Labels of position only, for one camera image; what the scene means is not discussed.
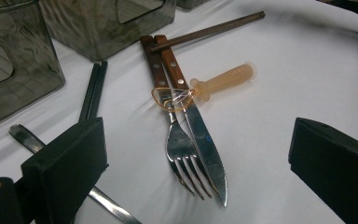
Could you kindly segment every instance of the fork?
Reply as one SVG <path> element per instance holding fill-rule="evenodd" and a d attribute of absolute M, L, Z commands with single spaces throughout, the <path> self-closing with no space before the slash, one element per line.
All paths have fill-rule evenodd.
<path fill-rule="evenodd" d="M 153 54 L 150 50 L 155 43 L 153 37 L 150 35 L 142 36 L 140 41 L 144 47 L 145 56 L 149 63 L 152 78 L 155 82 L 155 87 L 169 87 L 168 79 L 165 76 L 160 55 L 158 53 Z M 160 95 L 160 99 L 162 102 L 171 102 L 171 92 L 163 92 Z M 201 199 L 204 200 L 203 194 L 197 187 L 200 186 L 206 195 L 209 198 L 212 198 L 212 195 L 205 188 L 203 182 L 201 181 L 200 175 L 196 170 L 197 166 L 200 169 L 201 175 L 203 175 L 206 181 L 211 186 L 213 186 L 212 181 L 206 175 L 205 168 L 200 160 L 198 152 L 196 151 L 191 138 L 181 128 L 174 112 L 167 112 L 167 116 L 169 118 L 170 129 L 166 142 L 166 154 L 168 162 L 176 178 L 179 180 L 182 186 L 191 193 L 191 195 L 195 195 L 193 191 L 195 190 Z"/>

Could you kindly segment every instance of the utensil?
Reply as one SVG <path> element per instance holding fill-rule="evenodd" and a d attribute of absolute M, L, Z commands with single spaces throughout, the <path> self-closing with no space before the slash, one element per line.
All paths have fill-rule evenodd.
<path fill-rule="evenodd" d="M 106 69 L 107 61 L 102 61 L 101 64 L 94 64 L 80 112 L 79 122 L 97 117 Z M 9 133 L 14 137 L 14 139 L 16 139 L 20 144 L 25 146 L 33 153 L 36 153 L 45 146 L 45 144 L 39 138 L 37 138 L 33 133 L 31 133 L 28 129 L 20 124 L 11 126 Z M 125 209 L 120 207 L 97 187 L 94 186 L 91 189 L 89 196 L 115 217 L 120 219 L 123 223 L 141 224 L 140 221 L 138 221 Z"/>
<path fill-rule="evenodd" d="M 150 35 L 142 36 L 140 41 L 144 48 L 145 56 L 151 70 L 152 79 L 154 80 L 155 87 L 169 87 L 168 79 L 165 76 L 165 72 L 162 66 L 162 60 L 159 54 L 152 54 L 150 51 L 151 47 L 155 43 L 153 37 Z M 171 99 L 172 97 L 170 93 L 160 95 L 161 101 L 170 101 Z M 195 181 L 193 181 L 192 179 L 192 176 L 194 176 L 198 183 L 198 186 L 202 188 L 202 190 L 207 194 L 209 198 L 212 198 L 212 195 L 205 188 L 204 184 L 201 181 L 200 175 L 196 171 L 195 166 L 197 165 L 201 170 L 202 175 L 204 175 L 204 177 L 209 183 L 211 182 L 211 180 L 208 180 L 207 175 L 205 175 L 205 169 L 200 161 L 200 157 L 193 145 L 193 142 L 191 141 L 190 137 L 182 130 L 175 113 L 168 112 L 167 115 L 170 122 L 170 129 L 166 143 L 166 154 L 168 162 L 175 176 L 186 190 L 188 190 L 193 196 L 193 190 L 195 190 L 203 200 L 204 197 L 202 193 L 199 191 Z M 190 171 L 187 170 L 186 163 L 190 167 Z M 180 170 L 185 173 L 186 179 L 193 190 L 185 182 Z"/>
<path fill-rule="evenodd" d="M 167 41 L 165 35 L 156 35 L 157 43 Z M 179 68 L 171 49 L 165 49 L 161 53 L 162 61 L 172 81 L 172 85 L 176 89 L 188 90 L 186 80 Z M 184 108 L 188 127 L 196 142 L 197 151 L 200 159 L 205 165 L 206 176 L 212 180 L 213 188 L 218 192 L 223 206 L 227 206 L 227 178 L 223 163 L 220 159 L 217 148 L 213 143 L 213 139 L 205 126 L 204 121 L 200 115 L 199 110 L 195 104 Z"/>
<path fill-rule="evenodd" d="M 244 83 L 255 77 L 255 65 L 245 63 L 208 81 L 198 81 L 196 78 L 190 80 L 194 87 L 192 90 L 155 88 L 152 90 L 153 99 L 164 110 L 176 112 L 188 108 L 193 103 L 193 98 L 200 98 L 207 102 L 213 91 L 219 91 L 235 85 Z M 170 94 L 172 99 L 161 101 L 161 95 Z"/>
<path fill-rule="evenodd" d="M 41 150 L 46 145 L 33 133 L 31 133 L 27 128 L 20 124 L 15 124 L 10 127 L 8 131 L 14 139 L 16 139 L 20 144 L 27 148 L 32 153 L 36 153 Z M 89 197 L 92 200 L 100 204 L 106 210 L 108 210 L 115 217 L 120 219 L 123 223 L 126 224 L 141 224 L 135 217 L 128 213 L 125 209 L 120 207 L 112 199 L 110 199 L 106 194 L 104 194 L 97 187 L 93 187 L 89 192 Z"/>
<path fill-rule="evenodd" d="M 241 18 L 238 18 L 233 21 L 223 22 L 218 25 L 215 25 L 215 26 L 212 26 L 212 27 L 209 27 L 206 29 L 202 29 L 202 30 L 199 30 L 199 31 L 187 34 L 187 35 L 181 35 L 176 38 L 167 40 L 166 42 L 157 43 L 154 47 L 152 47 L 151 52 L 157 52 L 157 51 L 161 51 L 163 49 L 168 49 L 175 45 L 179 45 L 179 44 L 185 43 L 190 40 L 195 40 L 195 39 L 204 37 L 206 35 L 217 35 L 217 34 L 225 32 L 225 31 L 232 30 L 234 28 L 243 26 L 243 25 L 248 24 L 252 21 L 261 20 L 265 16 L 266 16 L 266 14 L 264 13 L 264 11 L 260 11 L 260 12 L 251 14 L 249 16 L 241 17 Z"/>

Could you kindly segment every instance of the chopstick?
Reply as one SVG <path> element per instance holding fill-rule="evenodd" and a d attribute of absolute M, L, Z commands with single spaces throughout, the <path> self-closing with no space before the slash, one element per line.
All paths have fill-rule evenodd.
<path fill-rule="evenodd" d="M 178 36 L 178 37 L 170 39 L 167 42 L 164 42 L 162 44 L 157 44 L 151 49 L 151 51 L 152 52 L 161 51 L 163 49 L 167 49 L 172 46 L 179 45 L 179 44 L 185 43 L 190 40 L 198 39 L 198 38 L 204 37 L 206 35 L 217 35 L 217 34 L 225 32 L 225 31 L 248 24 L 252 21 L 258 21 L 260 19 L 263 19 L 265 16 L 266 16 L 266 14 L 264 13 L 264 11 L 260 11 L 260 12 L 251 14 L 249 16 L 238 18 L 233 21 L 223 22 L 218 25 L 215 25 L 215 26 L 212 26 L 212 27 L 209 27 L 206 29 L 202 29 L 202 30 L 199 30 L 199 31 L 187 34 L 187 35 Z"/>
<path fill-rule="evenodd" d="M 80 112 L 79 122 L 97 117 L 106 69 L 107 61 L 102 61 L 101 64 L 95 63 L 92 67 L 89 85 Z"/>

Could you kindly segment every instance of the knife blade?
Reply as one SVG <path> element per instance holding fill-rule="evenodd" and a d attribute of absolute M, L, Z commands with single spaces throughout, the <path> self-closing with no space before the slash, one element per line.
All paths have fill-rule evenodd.
<path fill-rule="evenodd" d="M 10 127 L 8 131 L 14 139 L 20 144 L 26 147 L 32 153 L 36 153 L 41 150 L 45 144 L 35 136 L 31 131 L 20 124 L 15 124 Z M 89 192 L 89 197 L 92 200 L 99 203 L 103 208 L 113 214 L 115 217 L 120 219 L 125 224 L 141 224 L 135 217 L 127 212 L 120 205 L 115 203 L 106 194 L 100 191 L 97 187 L 93 187 Z"/>
<path fill-rule="evenodd" d="M 165 35 L 156 35 L 155 41 L 157 44 L 162 44 L 167 41 Z M 171 79 L 172 85 L 176 89 L 188 90 L 185 77 L 176 61 L 172 49 L 167 48 L 160 52 L 163 59 L 167 73 Z M 202 119 L 202 116 L 193 103 L 190 107 L 184 110 L 188 127 L 193 135 L 196 143 L 196 148 L 199 151 L 200 158 L 205 165 L 208 177 L 213 181 L 213 187 L 217 190 L 223 206 L 227 206 L 227 178 L 222 160 L 213 139 L 208 132 L 207 127 Z"/>

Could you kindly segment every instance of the knife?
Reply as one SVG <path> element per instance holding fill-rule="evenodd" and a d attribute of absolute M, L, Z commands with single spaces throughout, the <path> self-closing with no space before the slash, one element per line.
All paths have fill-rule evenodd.
<path fill-rule="evenodd" d="M 31 131 L 20 124 L 12 125 L 8 131 L 14 139 L 20 144 L 30 150 L 32 153 L 36 153 L 41 150 L 45 144 L 36 137 Z M 99 203 L 102 207 L 108 210 L 115 217 L 120 219 L 125 224 L 141 224 L 135 217 L 128 213 L 125 209 L 120 207 L 106 194 L 100 191 L 97 187 L 93 187 L 89 192 L 89 197 L 95 202 Z"/>
<path fill-rule="evenodd" d="M 157 44 L 167 41 L 165 35 L 156 35 Z M 160 52 L 165 68 L 171 79 L 172 85 L 176 89 L 188 90 L 185 77 L 180 70 L 171 48 L 164 49 Z M 205 165 L 208 177 L 213 181 L 213 188 L 218 192 L 223 206 L 227 206 L 227 178 L 222 160 L 213 139 L 205 126 L 197 106 L 193 103 L 184 109 L 188 127 L 193 135 L 196 148 L 200 154 L 200 158 Z"/>
<path fill-rule="evenodd" d="M 167 76 L 165 75 L 165 70 L 164 70 L 161 56 L 159 55 L 159 53 L 152 53 L 150 51 L 151 47 L 153 47 L 155 44 L 155 40 L 154 40 L 153 36 L 144 35 L 144 36 L 141 36 L 141 38 L 139 40 L 142 44 L 142 47 L 144 48 L 145 57 L 149 64 L 149 67 L 150 67 L 150 72 L 151 72 L 150 74 L 152 76 L 154 86 L 156 88 L 169 88 L 170 85 L 169 85 Z M 171 91 L 162 92 L 162 93 L 159 93 L 158 95 L 159 95 L 159 99 L 161 100 L 161 102 L 167 102 L 172 99 Z M 170 129 L 168 132 L 168 139 L 166 142 L 167 156 L 170 157 L 168 155 L 169 148 L 173 148 L 173 147 L 179 148 L 178 145 L 181 145 L 182 147 L 184 145 L 186 145 L 185 148 L 187 148 L 187 149 L 191 148 L 191 149 L 196 150 L 190 137 L 183 131 L 182 127 L 180 126 L 175 112 L 167 111 L 166 115 L 168 117 L 168 122 L 170 124 Z M 204 167 L 202 165 L 200 165 L 200 162 L 201 162 L 200 159 L 195 159 L 195 161 L 196 161 L 197 165 L 199 166 L 199 169 L 202 172 L 202 174 L 204 175 L 204 177 L 207 177 L 208 175 L 207 175 Z M 198 188 L 194 185 L 194 182 L 192 181 L 191 177 L 189 178 L 189 176 L 187 175 L 188 174 L 187 172 L 184 172 L 184 173 L 187 175 L 187 179 L 188 179 L 189 183 L 191 183 L 193 190 L 188 187 L 186 182 L 181 177 L 180 172 L 177 170 L 177 168 L 175 168 L 175 166 L 172 166 L 172 170 L 175 173 L 176 178 L 179 180 L 181 185 L 188 192 L 190 192 L 191 195 L 194 196 L 193 190 L 195 190 L 199 194 L 201 199 L 204 200 L 204 197 L 201 195 Z M 204 187 L 203 184 L 201 184 L 202 182 L 200 180 L 200 177 L 198 175 L 196 175 L 197 171 L 194 169 L 194 170 L 192 170 L 192 173 L 194 174 L 194 176 L 197 178 L 198 182 L 200 183 L 200 187 L 204 190 L 204 192 L 208 195 L 209 198 L 212 198 L 212 195 L 209 193 L 209 191 Z M 205 178 L 205 179 L 210 184 L 210 186 L 213 185 L 210 178 Z"/>

